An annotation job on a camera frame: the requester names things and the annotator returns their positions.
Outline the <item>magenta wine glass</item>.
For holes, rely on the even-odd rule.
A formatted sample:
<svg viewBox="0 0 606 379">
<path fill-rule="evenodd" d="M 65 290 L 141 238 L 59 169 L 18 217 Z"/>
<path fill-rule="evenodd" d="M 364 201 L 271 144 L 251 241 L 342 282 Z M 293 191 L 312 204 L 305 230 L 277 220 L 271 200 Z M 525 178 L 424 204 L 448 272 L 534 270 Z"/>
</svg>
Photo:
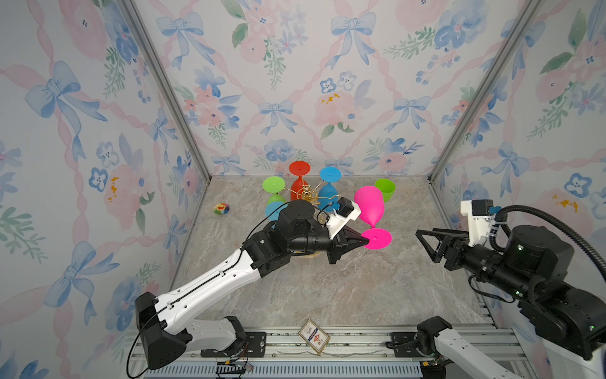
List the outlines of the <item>magenta wine glass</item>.
<svg viewBox="0 0 606 379">
<path fill-rule="evenodd" d="M 389 246 L 392 242 L 391 233 L 377 227 L 385 211 L 381 191 L 375 186 L 364 186 L 355 193 L 354 202 L 361 210 L 361 220 L 370 227 L 361 234 L 369 240 L 365 247 L 370 250 L 381 250 Z"/>
</svg>

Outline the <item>lime green wine glass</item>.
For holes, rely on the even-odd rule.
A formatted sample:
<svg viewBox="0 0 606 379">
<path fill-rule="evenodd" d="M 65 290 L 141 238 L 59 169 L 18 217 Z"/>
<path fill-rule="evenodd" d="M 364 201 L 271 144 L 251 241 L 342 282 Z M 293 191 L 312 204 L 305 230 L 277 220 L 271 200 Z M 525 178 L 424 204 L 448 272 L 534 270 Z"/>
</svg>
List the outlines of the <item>lime green wine glass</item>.
<svg viewBox="0 0 606 379">
<path fill-rule="evenodd" d="M 287 200 L 281 195 L 281 193 L 285 190 L 285 187 L 285 180 L 279 176 L 266 178 L 263 181 L 263 189 L 265 192 L 271 194 L 267 201 L 267 205 L 272 205 L 274 203 L 286 203 Z"/>
<path fill-rule="evenodd" d="M 395 193 L 396 184 L 387 178 L 379 178 L 375 181 L 375 188 L 382 193 L 383 201 L 389 202 Z"/>
</svg>

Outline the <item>gold wire glass rack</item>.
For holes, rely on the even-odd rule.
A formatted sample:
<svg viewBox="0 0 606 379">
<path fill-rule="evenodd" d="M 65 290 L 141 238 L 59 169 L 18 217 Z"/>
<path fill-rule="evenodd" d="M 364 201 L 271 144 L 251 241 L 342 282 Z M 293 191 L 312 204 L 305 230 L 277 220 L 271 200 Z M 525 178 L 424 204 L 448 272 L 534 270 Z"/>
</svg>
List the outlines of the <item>gold wire glass rack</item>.
<svg viewBox="0 0 606 379">
<path fill-rule="evenodd" d="M 278 219 L 287 253 L 293 257 L 306 257 L 329 251 L 332 244 L 327 226 L 329 215 L 325 208 L 317 208 L 324 198 L 303 181 L 299 190 L 291 193 L 294 199 Z"/>
</svg>

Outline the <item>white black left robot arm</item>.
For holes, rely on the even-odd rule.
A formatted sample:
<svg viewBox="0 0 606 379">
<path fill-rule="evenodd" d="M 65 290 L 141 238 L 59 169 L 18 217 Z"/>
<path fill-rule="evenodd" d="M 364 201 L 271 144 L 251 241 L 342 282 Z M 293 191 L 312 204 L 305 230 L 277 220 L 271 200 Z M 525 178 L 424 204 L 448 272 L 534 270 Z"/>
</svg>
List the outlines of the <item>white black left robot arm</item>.
<svg viewBox="0 0 606 379">
<path fill-rule="evenodd" d="M 245 350 L 247 334 L 234 316 L 200 321 L 198 316 L 232 292 L 252 284 L 289 264 L 292 257 L 325 252 L 334 265 L 344 254 L 369 244 L 348 227 L 361 208 L 342 197 L 339 209 L 320 221 L 311 203 L 295 200 L 274 211 L 277 220 L 265 218 L 244 243 L 221 264 L 197 279 L 162 295 L 151 292 L 136 302 L 138 339 L 148 369 L 173 363 L 186 352 L 232 358 Z"/>
</svg>

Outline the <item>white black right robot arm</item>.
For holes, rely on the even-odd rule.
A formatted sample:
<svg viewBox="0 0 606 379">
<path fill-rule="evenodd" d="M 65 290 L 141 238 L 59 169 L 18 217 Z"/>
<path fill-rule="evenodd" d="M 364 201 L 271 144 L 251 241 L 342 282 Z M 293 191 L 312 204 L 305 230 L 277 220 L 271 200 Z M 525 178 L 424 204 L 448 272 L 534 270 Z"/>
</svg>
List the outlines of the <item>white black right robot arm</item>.
<svg viewBox="0 0 606 379">
<path fill-rule="evenodd" d="M 605 303 L 566 283 L 573 247 L 545 227 L 520 225 L 502 253 L 466 232 L 435 228 L 416 237 L 433 262 L 465 269 L 517 302 L 548 353 L 555 378 L 605 376 Z"/>
</svg>

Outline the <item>blue back wine glass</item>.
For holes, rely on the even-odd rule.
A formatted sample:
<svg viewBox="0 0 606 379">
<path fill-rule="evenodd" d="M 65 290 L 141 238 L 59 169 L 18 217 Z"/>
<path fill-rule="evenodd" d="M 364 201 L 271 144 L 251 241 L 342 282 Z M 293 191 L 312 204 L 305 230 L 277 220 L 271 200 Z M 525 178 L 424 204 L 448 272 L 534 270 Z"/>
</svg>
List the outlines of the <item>blue back wine glass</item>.
<svg viewBox="0 0 606 379">
<path fill-rule="evenodd" d="M 326 213 L 331 213 L 339 208 L 339 194 L 334 184 L 342 178 L 342 173 L 336 167 L 325 167 L 320 171 L 320 178 L 324 185 L 318 192 L 319 208 Z"/>
</svg>

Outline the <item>light blue front wine glass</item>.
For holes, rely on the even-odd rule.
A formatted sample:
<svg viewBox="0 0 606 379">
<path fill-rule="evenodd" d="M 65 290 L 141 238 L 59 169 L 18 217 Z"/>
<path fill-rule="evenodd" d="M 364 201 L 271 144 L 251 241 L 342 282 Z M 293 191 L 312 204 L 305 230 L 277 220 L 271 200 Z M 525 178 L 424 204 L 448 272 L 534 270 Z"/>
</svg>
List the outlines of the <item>light blue front wine glass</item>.
<svg viewBox="0 0 606 379">
<path fill-rule="evenodd" d="M 287 202 L 272 202 L 265 208 L 265 216 L 269 221 L 277 221 L 279 219 L 279 213 L 282 209 L 286 208 Z"/>
</svg>

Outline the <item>red wine glass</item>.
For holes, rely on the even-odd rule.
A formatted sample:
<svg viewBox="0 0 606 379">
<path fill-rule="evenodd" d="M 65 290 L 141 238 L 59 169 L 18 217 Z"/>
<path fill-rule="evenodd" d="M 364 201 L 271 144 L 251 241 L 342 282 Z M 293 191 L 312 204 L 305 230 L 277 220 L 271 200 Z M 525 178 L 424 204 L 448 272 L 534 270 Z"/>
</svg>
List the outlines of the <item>red wine glass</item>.
<svg viewBox="0 0 606 379">
<path fill-rule="evenodd" d="M 305 161 L 298 160 L 289 166 L 289 170 L 292 175 L 297 177 L 290 188 L 290 200 L 294 201 L 301 198 L 300 193 L 303 187 L 308 185 L 304 176 L 309 174 L 311 166 Z"/>
</svg>

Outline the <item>lime green back wine glass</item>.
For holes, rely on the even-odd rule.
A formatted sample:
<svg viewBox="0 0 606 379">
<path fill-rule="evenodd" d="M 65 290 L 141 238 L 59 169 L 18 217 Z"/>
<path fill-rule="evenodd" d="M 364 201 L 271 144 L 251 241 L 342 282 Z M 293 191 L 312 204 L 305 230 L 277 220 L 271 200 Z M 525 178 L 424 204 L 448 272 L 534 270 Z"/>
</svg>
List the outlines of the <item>lime green back wine glass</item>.
<svg viewBox="0 0 606 379">
<path fill-rule="evenodd" d="M 265 192 L 271 194 L 267 201 L 267 205 L 272 205 L 274 203 L 286 203 L 287 200 L 281 195 L 281 193 L 285 190 L 285 187 L 285 180 L 279 176 L 266 178 L 263 181 L 263 189 Z"/>
</svg>

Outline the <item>diamond printed card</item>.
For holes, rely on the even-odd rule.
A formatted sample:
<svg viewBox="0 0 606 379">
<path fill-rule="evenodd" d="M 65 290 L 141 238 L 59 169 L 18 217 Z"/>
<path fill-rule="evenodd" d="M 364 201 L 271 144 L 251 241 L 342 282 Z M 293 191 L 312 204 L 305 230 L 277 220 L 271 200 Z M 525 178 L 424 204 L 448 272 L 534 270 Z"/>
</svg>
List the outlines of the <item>diamond printed card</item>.
<svg viewBox="0 0 606 379">
<path fill-rule="evenodd" d="M 331 337 L 312 320 L 307 320 L 299 330 L 298 336 L 300 336 L 317 354 L 323 352 L 331 339 Z"/>
</svg>

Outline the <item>colourful small toy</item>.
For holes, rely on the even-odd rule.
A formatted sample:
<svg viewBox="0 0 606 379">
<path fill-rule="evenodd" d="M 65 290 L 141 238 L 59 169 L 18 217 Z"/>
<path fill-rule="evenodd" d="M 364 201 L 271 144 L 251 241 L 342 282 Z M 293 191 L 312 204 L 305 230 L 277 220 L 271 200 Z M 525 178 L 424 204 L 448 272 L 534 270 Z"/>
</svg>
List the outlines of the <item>colourful small toy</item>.
<svg viewBox="0 0 606 379">
<path fill-rule="evenodd" d="M 227 203 L 219 203 L 214 207 L 213 211 L 218 215 L 227 214 L 230 211 L 230 205 Z"/>
</svg>

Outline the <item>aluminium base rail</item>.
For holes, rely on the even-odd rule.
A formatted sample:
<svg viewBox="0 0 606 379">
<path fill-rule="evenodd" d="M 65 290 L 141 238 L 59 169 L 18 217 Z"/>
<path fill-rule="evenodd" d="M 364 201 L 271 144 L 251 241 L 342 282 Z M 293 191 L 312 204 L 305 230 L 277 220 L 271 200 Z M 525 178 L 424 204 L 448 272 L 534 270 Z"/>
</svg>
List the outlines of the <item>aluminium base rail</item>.
<svg viewBox="0 0 606 379">
<path fill-rule="evenodd" d="M 316 352 L 298 328 L 253 328 L 262 341 L 232 361 L 186 352 L 163 368 L 150 370 L 135 354 L 129 368 L 143 378 L 467 378 L 454 359 L 438 353 L 423 355 L 418 348 L 390 349 L 386 343 L 412 340 L 413 325 L 333 326 L 324 328 L 327 345 Z"/>
</svg>

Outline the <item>left corner aluminium post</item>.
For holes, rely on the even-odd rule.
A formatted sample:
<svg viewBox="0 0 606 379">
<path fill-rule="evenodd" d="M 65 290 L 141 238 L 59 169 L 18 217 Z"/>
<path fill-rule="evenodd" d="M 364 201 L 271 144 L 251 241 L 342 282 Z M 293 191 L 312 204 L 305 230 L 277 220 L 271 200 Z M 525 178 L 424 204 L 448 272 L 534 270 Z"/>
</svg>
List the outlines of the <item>left corner aluminium post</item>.
<svg viewBox="0 0 606 379">
<path fill-rule="evenodd" d="M 117 3 L 118 8 L 121 10 L 126 19 L 126 23 L 133 31 L 134 39 L 139 44 L 143 57 L 148 62 L 151 74 L 159 87 L 160 95 L 165 100 L 171 115 L 174 117 L 178 130 L 185 139 L 186 147 L 193 155 L 194 164 L 202 174 L 204 183 L 209 185 L 211 182 L 211 175 L 204 162 L 194 134 L 185 119 L 185 115 L 181 107 L 178 105 L 178 99 L 175 95 L 175 91 L 170 85 L 169 77 L 163 68 L 161 59 L 156 48 L 154 47 L 151 36 L 149 36 L 145 23 L 140 17 L 140 12 L 137 9 L 135 1 L 118 0 Z"/>
</svg>

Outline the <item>corner aluminium post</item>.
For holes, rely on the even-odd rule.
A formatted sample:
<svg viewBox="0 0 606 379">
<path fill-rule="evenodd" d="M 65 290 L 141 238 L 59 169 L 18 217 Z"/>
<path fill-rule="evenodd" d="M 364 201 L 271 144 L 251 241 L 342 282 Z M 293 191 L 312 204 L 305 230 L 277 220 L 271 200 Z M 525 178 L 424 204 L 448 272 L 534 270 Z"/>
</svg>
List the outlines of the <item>corner aluminium post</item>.
<svg viewBox="0 0 606 379">
<path fill-rule="evenodd" d="M 451 134 L 444 150 L 440 153 L 436 165 L 428 175 L 428 180 L 431 185 L 440 181 L 440 177 L 443 175 L 445 167 L 459 145 L 460 140 L 464 137 L 464 134 L 481 110 L 485 100 L 489 97 L 489 94 L 500 80 L 505 66 L 514 56 L 515 51 L 522 43 L 524 36 L 530 30 L 530 27 L 537 17 L 538 11 L 543 5 L 544 1 L 541 0 L 530 0 L 523 3 L 522 9 L 510 29 L 509 36 L 504 39 L 495 56 L 494 63 L 492 63 L 486 71 L 486 74 L 478 85 L 468 110 L 463 113 L 459 124 L 454 128 L 453 134 Z"/>
<path fill-rule="evenodd" d="M 175 95 L 175 91 L 170 85 L 169 77 L 163 68 L 161 59 L 156 48 L 154 47 L 151 36 L 149 36 L 145 23 L 140 17 L 140 12 L 137 9 L 135 1 L 118 0 L 117 3 L 118 8 L 121 10 L 126 19 L 126 23 L 133 31 L 134 39 L 139 44 L 143 57 L 148 62 L 151 74 L 159 87 L 160 95 L 165 100 L 171 115 L 174 117 L 178 130 L 185 139 L 186 147 L 193 155 L 194 164 L 202 174 L 204 183 L 209 185 L 211 182 L 211 175 L 204 162 L 194 134 L 185 119 L 185 115 L 181 107 L 178 105 L 178 99 Z"/>
</svg>

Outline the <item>right corner aluminium post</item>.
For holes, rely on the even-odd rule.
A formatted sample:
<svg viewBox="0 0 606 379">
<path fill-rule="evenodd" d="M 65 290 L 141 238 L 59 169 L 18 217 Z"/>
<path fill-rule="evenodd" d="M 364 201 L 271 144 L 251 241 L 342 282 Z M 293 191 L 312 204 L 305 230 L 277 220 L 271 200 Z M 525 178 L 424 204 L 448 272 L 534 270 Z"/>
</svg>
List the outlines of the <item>right corner aluminium post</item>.
<svg viewBox="0 0 606 379">
<path fill-rule="evenodd" d="M 504 39 L 495 56 L 494 63 L 492 63 L 486 71 L 486 74 L 478 85 L 468 110 L 463 113 L 459 124 L 454 128 L 453 134 L 451 134 L 444 150 L 440 153 L 436 165 L 428 175 L 428 180 L 431 185 L 440 181 L 440 177 L 443 175 L 445 167 L 459 145 L 460 140 L 464 137 L 464 134 L 481 110 L 485 100 L 489 97 L 489 94 L 500 80 L 505 66 L 514 56 L 515 51 L 522 43 L 524 36 L 530 30 L 530 27 L 537 17 L 538 11 L 543 5 L 544 1 L 541 0 L 530 0 L 523 3 L 522 9 L 510 29 L 509 36 Z"/>
</svg>

